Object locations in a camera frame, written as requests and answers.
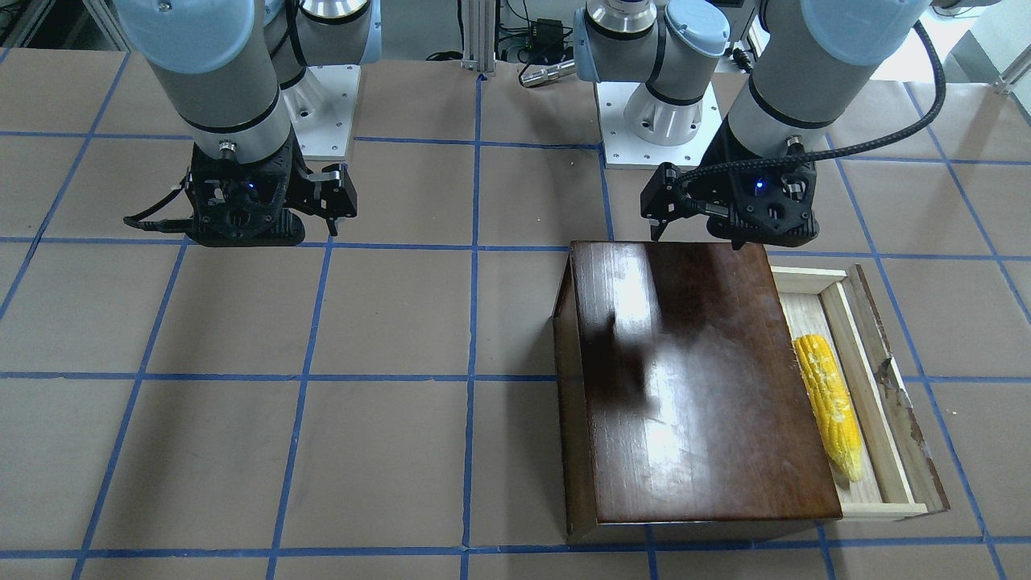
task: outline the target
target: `blue tape line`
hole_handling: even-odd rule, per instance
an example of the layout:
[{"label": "blue tape line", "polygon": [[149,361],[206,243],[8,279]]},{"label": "blue tape line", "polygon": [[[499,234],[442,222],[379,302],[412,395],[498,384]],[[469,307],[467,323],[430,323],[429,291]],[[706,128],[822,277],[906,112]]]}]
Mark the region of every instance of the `blue tape line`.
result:
[{"label": "blue tape line", "polygon": [[417,144],[463,144],[472,145],[476,141],[467,139],[419,139],[411,137],[355,137],[356,141],[366,141],[372,143],[417,143]]},{"label": "blue tape line", "polygon": [[1031,165],[1031,161],[987,161],[984,159],[950,159],[954,165],[1016,165],[1026,167]]},{"label": "blue tape line", "polygon": [[41,243],[91,243],[102,245],[178,245],[181,239],[174,237],[43,237]]},{"label": "blue tape line", "polygon": [[477,245],[478,251],[561,251],[569,250],[568,245]]},{"label": "blue tape line", "polygon": [[151,328],[151,336],[146,340],[146,348],[143,349],[143,357],[139,362],[136,380],[133,382],[132,390],[129,394],[129,401],[126,402],[126,410],[122,415],[122,423],[119,425],[119,434],[114,438],[114,446],[111,448],[110,458],[107,460],[107,469],[104,472],[104,479],[100,483],[100,490],[97,493],[97,501],[93,505],[93,513],[90,516],[90,523],[86,528],[86,536],[82,538],[82,553],[75,559],[75,568],[72,571],[71,580],[78,580],[82,575],[82,566],[86,564],[86,551],[93,545],[93,538],[97,533],[97,524],[100,523],[100,513],[104,509],[107,501],[107,492],[110,490],[111,479],[114,477],[114,469],[122,453],[122,446],[125,444],[126,434],[129,432],[129,421],[132,419],[132,412],[136,407],[136,400],[139,398],[140,386],[143,384],[143,373],[151,363],[151,355],[154,353],[154,345],[158,341],[158,333],[161,331],[161,323],[168,311],[168,303],[172,298],[172,287],[178,279],[179,270],[182,267],[182,258],[186,257],[187,244],[179,245],[179,251],[175,255],[175,264],[172,272],[168,276],[168,283],[165,285],[165,294],[161,298],[161,306],[158,307],[158,314],[155,316],[154,326]]},{"label": "blue tape line", "polygon": [[999,553],[995,549],[995,544],[992,541],[992,535],[988,531],[988,524],[980,511],[980,506],[977,504],[977,499],[974,497],[973,488],[970,487],[970,480],[967,478],[966,470],[963,468],[960,455],[956,451],[956,445],[953,443],[953,437],[949,433],[949,427],[945,425],[944,416],[941,413],[941,408],[938,406],[938,399],[934,395],[934,389],[931,387],[930,381],[925,380],[923,381],[923,384],[924,390],[927,394],[927,399],[931,404],[931,411],[934,413],[934,418],[938,422],[938,429],[941,430],[941,435],[945,440],[945,448],[949,449],[949,455],[953,458],[953,465],[956,467],[956,472],[960,477],[960,483],[963,485],[963,492],[966,494],[967,501],[970,503],[970,511],[973,512],[973,517],[977,521],[977,528],[980,530],[985,546],[988,548],[988,553],[992,557],[992,564],[995,565],[995,571],[999,575],[999,580],[1006,580],[1006,573],[1002,569],[1002,561],[999,559]]},{"label": "blue tape line", "polygon": [[0,550],[0,559],[71,559],[81,550]]},{"label": "blue tape line", "polygon": [[95,558],[254,558],[266,557],[271,550],[255,548],[224,548],[205,550],[187,549],[140,549],[140,550],[90,550],[87,559]]},{"label": "blue tape line", "polygon": [[309,375],[308,382],[358,383],[358,382],[424,382],[437,381],[459,383],[467,380],[466,375]]},{"label": "blue tape line", "polygon": [[598,145],[598,171],[601,176],[601,200],[605,205],[605,233],[608,235],[608,240],[612,241],[616,239],[612,228],[612,205],[609,203],[608,179],[605,178],[605,150],[601,145]]},{"label": "blue tape line", "polygon": [[892,548],[901,546],[977,546],[983,538],[944,536],[941,538],[864,538],[854,540],[830,540],[832,548]]},{"label": "blue tape line", "polygon": [[1031,377],[926,377],[931,383],[984,383],[993,385],[1022,385],[1031,383]]},{"label": "blue tape line", "polygon": [[644,552],[643,544],[601,544],[593,546],[477,546],[469,548],[472,554],[575,554],[575,553],[618,553]]},{"label": "blue tape line", "polygon": [[333,247],[345,247],[348,249],[429,249],[447,251],[468,251],[471,245],[461,245],[455,243],[365,243],[354,241],[333,241]]},{"label": "blue tape line", "polygon": [[300,375],[242,375],[218,373],[144,373],[146,381],[234,381],[241,383],[299,381]]},{"label": "blue tape line", "polygon": [[297,410],[294,414],[294,429],[290,438],[290,450],[287,453],[287,469],[282,476],[282,490],[279,493],[279,507],[275,515],[275,527],[272,531],[272,554],[268,558],[265,577],[275,578],[275,567],[278,561],[279,546],[282,543],[282,528],[287,521],[287,506],[290,503],[290,488],[294,479],[294,465],[297,462],[297,447],[301,439],[301,423],[304,420],[304,403],[307,399],[308,380],[311,374],[311,360],[315,353],[315,342],[319,338],[319,325],[322,321],[322,306],[326,298],[326,281],[329,279],[329,266],[333,258],[332,237],[326,237],[326,249],[323,253],[322,270],[319,274],[319,288],[315,293],[315,304],[311,312],[311,331],[308,333],[308,346],[304,351],[304,366],[301,370],[301,384],[297,389]]},{"label": "blue tape line", "polygon": [[1027,545],[1031,544],[1031,537],[1028,536],[994,536],[992,541],[996,544],[1021,544]]},{"label": "blue tape line", "polygon": [[61,131],[0,131],[0,137],[58,137],[85,139],[89,133],[68,133]]},{"label": "blue tape line", "polygon": [[[472,182],[472,245],[470,253],[470,279],[469,279],[469,363],[466,368],[466,408],[465,408],[465,455],[463,457],[462,473],[462,546],[468,547],[471,534],[472,519],[472,445],[474,431],[474,410],[475,410],[475,374],[476,374],[476,315],[478,311],[477,292],[479,286],[479,251],[475,246],[479,243],[479,176],[480,176],[480,150],[483,148],[483,104],[484,104],[484,81],[487,76],[479,74],[476,77],[476,125],[475,125],[475,151],[473,164]],[[468,555],[463,555],[463,566],[461,578],[468,579],[469,566]]]},{"label": "blue tape line", "polygon": [[831,550],[827,543],[827,531],[824,530],[824,524],[817,524],[817,537],[820,539],[820,555],[824,558],[824,568],[827,569],[827,580],[837,580],[837,575],[834,573],[834,560],[831,559]]},{"label": "blue tape line", "polygon": [[644,525],[644,546],[647,550],[647,576],[650,580],[659,580],[659,557],[655,551],[655,532],[651,525]]},{"label": "blue tape line", "polygon": [[135,379],[135,373],[33,373],[33,372],[6,372],[0,373],[0,379],[68,379],[77,381],[125,381]]},{"label": "blue tape line", "polygon": [[[77,381],[121,381],[142,378],[144,381],[197,381],[197,382],[286,382],[300,381],[301,375],[245,375],[217,373],[79,373],[62,371],[5,371],[0,372],[0,379],[68,379]],[[448,382],[458,383],[469,379],[469,375],[317,375],[309,374],[307,381],[319,383],[357,383],[357,382]],[[510,382],[510,383],[554,383],[554,375],[474,375],[473,380],[479,382]]]},{"label": "blue tape line", "polygon": [[596,150],[598,148],[597,144],[591,143],[521,143],[512,141],[485,141],[481,138],[481,132],[476,132],[475,138],[472,140],[468,139],[425,139],[415,137],[375,137],[375,136],[357,136],[356,141],[365,141],[373,143],[414,143],[414,144],[457,144],[457,145],[479,145],[479,146],[496,146],[496,147],[511,147],[511,148],[545,148],[545,149],[586,149],[586,150]]},{"label": "blue tape line", "polygon": [[908,157],[875,157],[868,155],[853,155],[845,158],[845,161],[879,161],[884,163],[935,163],[940,165],[940,159],[923,159]]},{"label": "blue tape line", "polygon": [[[111,96],[114,94],[114,89],[119,86],[119,81],[122,79],[122,74],[125,72],[126,65],[128,63],[129,55],[127,54],[122,59],[122,64],[119,66],[118,72],[114,73],[114,78],[111,80],[111,86],[107,89],[107,94],[104,95],[103,102],[100,103],[100,109],[97,111],[97,116],[93,120],[93,125],[90,126],[90,135],[97,130],[97,125],[99,125],[100,120],[103,118],[104,112],[107,110],[107,105],[111,102]],[[35,236],[29,245],[29,249],[25,253],[25,259],[22,260],[22,265],[19,267],[18,273],[14,275],[14,280],[7,289],[7,295],[4,297],[3,304],[0,305],[0,320],[3,320],[3,317],[7,314],[7,309],[10,308],[10,303],[14,300],[14,294],[18,293],[18,287],[22,284],[22,279],[25,278],[25,272],[29,269],[29,263],[32,262],[32,258],[36,254],[36,248],[39,247],[39,240],[43,237],[46,227],[51,225],[51,219],[54,218],[54,213],[57,211],[58,205],[60,205],[61,200],[64,199],[64,195],[68,191],[68,185],[71,184],[71,180],[75,176],[75,171],[82,162],[82,158],[86,157],[86,149],[90,146],[90,135],[87,135],[86,139],[82,140],[82,145],[78,148],[78,153],[75,156],[75,160],[72,162],[71,168],[68,169],[68,174],[65,175],[64,182],[61,183],[61,189],[58,190],[58,194],[54,198],[54,202],[51,203],[49,209],[46,210],[46,214],[43,216],[42,223],[40,223],[39,228],[36,230]]]},{"label": "blue tape line", "polygon": [[[995,544],[1029,545],[1031,536],[994,537]],[[854,540],[828,540],[829,548],[861,549],[871,547],[900,546],[976,546],[984,544],[984,538],[966,537],[923,537],[923,538],[872,538]],[[698,542],[693,544],[656,544],[656,552],[724,552],[724,551],[766,551],[766,550],[811,550],[820,548],[819,541],[769,541],[752,542]],[[559,554],[559,553],[640,553],[648,548],[642,544],[594,544],[586,546],[567,545],[498,545],[498,546],[370,546],[370,547],[300,547],[280,548],[278,557],[319,556],[456,556],[497,555],[497,554]],[[0,559],[71,559],[77,558],[82,550],[0,550]],[[271,548],[143,548],[143,549],[91,549],[87,559],[95,558],[218,558],[218,557],[268,557]]]},{"label": "blue tape line", "polygon": [[[917,95],[913,94],[912,89],[909,84],[903,84],[905,87],[906,93],[909,95],[909,100],[912,101],[913,107],[917,108],[917,112],[921,115],[924,114],[920,103],[917,101]],[[967,195],[966,187],[963,186],[963,182],[960,181],[959,175],[956,173],[956,168],[953,167],[952,162],[949,160],[949,156],[945,155],[944,147],[941,146],[941,142],[938,140],[938,136],[935,135],[934,130],[930,127],[927,128],[927,133],[931,136],[931,140],[934,141],[934,146],[938,149],[938,153],[941,155],[941,159],[945,161],[945,167],[949,169],[949,174],[953,177],[953,182],[956,183],[956,187],[960,192],[960,197],[963,198],[963,203],[966,204],[967,210],[970,211],[970,216],[973,217],[974,225],[977,226],[977,231],[980,232],[980,236],[985,239],[985,243],[988,244],[989,250],[993,255],[998,258],[999,251],[992,242],[991,236],[988,235],[988,230],[985,228],[985,224],[980,219],[980,215],[977,214],[977,210],[973,206],[973,202],[970,200],[970,196]],[[1017,284],[1013,283],[1012,276],[1009,275],[1009,270],[1006,269],[1006,264],[1001,260],[998,261],[999,270],[1002,272],[1002,277],[1006,281],[1006,285],[1009,286],[1009,292],[1013,296],[1013,300],[1017,301],[1017,306],[1020,307],[1021,312],[1024,313],[1024,319],[1031,325],[1031,310],[1028,309],[1027,303],[1024,302],[1024,298],[1017,289]]]},{"label": "blue tape line", "polygon": [[814,540],[783,540],[770,542],[698,542],[694,544],[658,544],[658,552],[730,552],[745,550],[813,550],[820,547]]},{"label": "blue tape line", "polygon": [[459,547],[347,547],[347,548],[280,548],[280,558],[320,556],[456,556]]},{"label": "blue tape line", "polygon": [[97,133],[97,139],[149,139],[158,141],[192,141],[190,135],[144,135],[142,133]]},{"label": "blue tape line", "polygon": [[555,375],[476,375],[473,377],[479,382],[502,382],[502,383],[554,383],[558,381]]},{"label": "blue tape line", "polygon": [[509,141],[480,141],[483,146],[498,146],[498,147],[511,147],[511,148],[544,148],[544,149],[580,149],[580,150],[597,150],[597,144],[591,143],[561,143],[561,144],[547,144],[547,143],[517,143]]}]

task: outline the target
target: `black cable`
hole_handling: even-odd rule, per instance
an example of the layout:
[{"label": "black cable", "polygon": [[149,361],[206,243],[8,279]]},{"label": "black cable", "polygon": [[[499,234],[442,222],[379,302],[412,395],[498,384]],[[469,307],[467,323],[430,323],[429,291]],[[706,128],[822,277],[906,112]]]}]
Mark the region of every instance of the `black cable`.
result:
[{"label": "black cable", "polygon": [[[526,21],[528,24],[533,24],[533,21],[530,19],[530,11],[527,10],[527,8],[526,8],[526,0],[523,0],[523,9],[526,10],[526,15],[523,15],[523,14],[517,12],[516,9],[512,8],[511,2],[509,0],[505,0],[505,4],[508,5],[508,11],[510,11],[513,14],[516,14],[517,18],[519,18],[520,20]],[[571,31],[572,28],[570,28],[568,26],[563,26],[562,30],[570,30]]]},{"label": "black cable", "polygon": [[917,31],[917,35],[920,36],[921,42],[924,43],[924,47],[927,49],[928,59],[931,61],[931,68],[934,71],[934,103],[931,104],[931,108],[928,109],[927,114],[917,121],[912,125],[896,131],[890,135],[885,135],[884,137],[878,137],[873,140],[869,140],[863,143],[854,144],[841,148],[832,148],[830,150],[811,151],[803,152],[802,155],[789,155],[786,157],[778,158],[767,158],[767,159],[742,159],[739,161],[729,161],[727,163],[718,163],[716,165],[708,165],[706,167],[698,167],[692,169],[676,178],[674,184],[681,184],[691,179],[695,179],[704,175],[711,175],[713,173],[730,173],[733,171],[752,170],[752,169],[763,169],[766,167],[781,167],[786,165],[799,165],[802,163],[810,163],[813,161],[825,161],[828,159],[837,159],[839,157],[847,157],[850,155],[858,155],[860,152],[866,152],[868,150],[873,150],[875,148],[880,148],[883,146],[890,145],[892,143],[901,141],[902,139],[911,137],[918,132],[922,131],[925,127],[931,124],[932,121],[941,112],[941,107],[945,103],[945,71],[941,66],[941,61],[938,60],[938,53],[934,49],[934,43],[931,42],[931,37],[928,36],[927,30],[924,29],[924,25],[917,22],[912,25],[912,29]]},{"label": "black cable", "polygon": [[179,184],[172,187],[172,190],[168,192],[168,195],[161,198],[161,200],[159,200],[157,203],[151,205],[146,209],[143,209],[139,213],[122,217],[122,221],[129,227],[141,229],[143,231],[158,231],[160,228],[159,224],[161,221],[142,221],[140,219],[144,217],[149,217],[151,215],[157,213],[158,210],[160,210],[162,207],[171,203],[173,199],[175,199],[176,197],[178,197],[180,193],[182,193],[186,186],[187,186],[187,177],[182,177],[182,180],[179,181]]},{"label": "black cable", "polygon": [[462,0],[458,0],[458,37],[462,40],[462,49],[465,50],[465,25],[462,24]]}]

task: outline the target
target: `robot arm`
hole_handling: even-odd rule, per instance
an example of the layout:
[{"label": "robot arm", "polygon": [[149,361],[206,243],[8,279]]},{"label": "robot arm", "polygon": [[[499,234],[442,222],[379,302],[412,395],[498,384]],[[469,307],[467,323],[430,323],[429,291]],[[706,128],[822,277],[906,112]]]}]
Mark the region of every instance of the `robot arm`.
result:
[{"label": "robot arm", "polygon": [[[662,164],[641,193],[658,240],[669,221],[708,215],[710,234],[798,246],[817,237],[814,161],[854,155],[914,134],[944,99],[943,74],[918,19],[930,0],[765,0],[770,43],[698,169]],[[938,84],[935,106],[895,135],[834,151],[806,152],[844,112],[877,66],[917,28]]]},{"label": "robot arm", "polygon": [[[658,240],[673,219],[705,214],[709,233],[801,245],[820,232],[812,209],[813,162],[870,150],[916,133],[937,114],[886,138],[807,152],[894,53],[931,0],[763,0],[770,43],[697,169],[663,163],[641,193],[641,216]],[[723,13],[705,0],[589,0],[575,16],[575,68],[590,81],[638,81],[625,116],[640,138],[681,144],[700,124],[704,93],[728,38]],[[940,63],[920,29],[943,88]],[[527,86],[570,73],[570,63],[528,76]],[[943,90],[939,90],[943,99]]]},{"label": "robot arm", "polygon": [[115,5],[195,140],[180,182],[193,215],[142,220],[173,192],[126,217],[128,225],[186,233],[204,245],[293,245],[304,226],[291,209],[324,217],[333,235],[338,218],[357,214],[342,164],[319,173],[305,165],[281,90],[300,82],[308,64],[377,59],[378,0]]}]

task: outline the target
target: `electrical cable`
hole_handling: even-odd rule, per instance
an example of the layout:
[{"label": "electrical cable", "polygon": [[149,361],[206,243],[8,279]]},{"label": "electrical cable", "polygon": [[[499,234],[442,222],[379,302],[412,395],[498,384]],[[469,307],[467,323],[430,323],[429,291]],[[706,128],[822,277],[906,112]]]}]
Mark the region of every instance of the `electrical cable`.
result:
[{"label": "electrical cable", "polygon": [[934,49],[934,43],[931,42],[931,37],[927,34],[927,30],[924,29],[919,21],[912,26],[912,29],[917,32],[920,37],[921,42],[924,43],[924,48],[927,49],[928,59],[931,61],[931,68],[934,71],[934,102],[931,104],[931,108],[927,110],[924,114],[912,125],[896,131],[890,135],[885,135],[884,137],[878,137],[873,140],[862,142],[859,144],[854,144],[840,148],[832,148],[830,150],[821,151],[810,151],[803,152],[801,155],[789,155],[786,157],[778,158],[765,158],[765,159],[742,159],[739,161],[729,161],[726,163],[718,163],[716,165],[708,165],[705,167],[698,167],[687,171],[683,175],[676,178],[674,184],[683,184],[686,181],[695,179],[704,175],[711,175],[713,173],[730,173],[734,171],[752,170],[752,169],[763,169],[766,167],[783,167],[786,165],[800,165],[802,163],[810,163],[813,161],[825,161],[828,159],[837,159],[840,157],[847,157],[850,155],[858,155],[860,152],[866,152],[868,150],[873,150],[875,148],[880,148],[883,146],[890,145],[892,143],[901,141],[902,139],[911,137],[918,132],[922,131],[925,127],[931,124],[938,113],[941,112],[941,107],[945,103],[945,71],[941,66],[941,61],[938,60],[938,53]]}]

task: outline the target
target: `white mounting plate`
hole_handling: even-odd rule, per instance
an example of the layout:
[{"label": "white mounting plate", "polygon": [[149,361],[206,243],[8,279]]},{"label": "white mounting plate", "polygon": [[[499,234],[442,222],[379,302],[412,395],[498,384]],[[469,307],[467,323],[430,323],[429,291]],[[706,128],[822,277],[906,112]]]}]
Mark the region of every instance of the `white mounting plate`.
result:
[{"label": "white mounting plate", "polygon": [[297,140],[305,159],[341,161],[347,159],[351,129],[358,102],[358,65],[313,66],[308,69],[326,88],[330,100],[311,114],[294,123]]},{"label": "white mounting plate", "polygon": [[598,122],[605,144],[605,165],[611,169],[655,169],[663,161],[679,166],[697,166],[723,116],[709,83],[702,97],[702,121],[695,138],[677,146],[650,143],[630,130],[623,117],[630,95],[639,82],[598,82]]}]

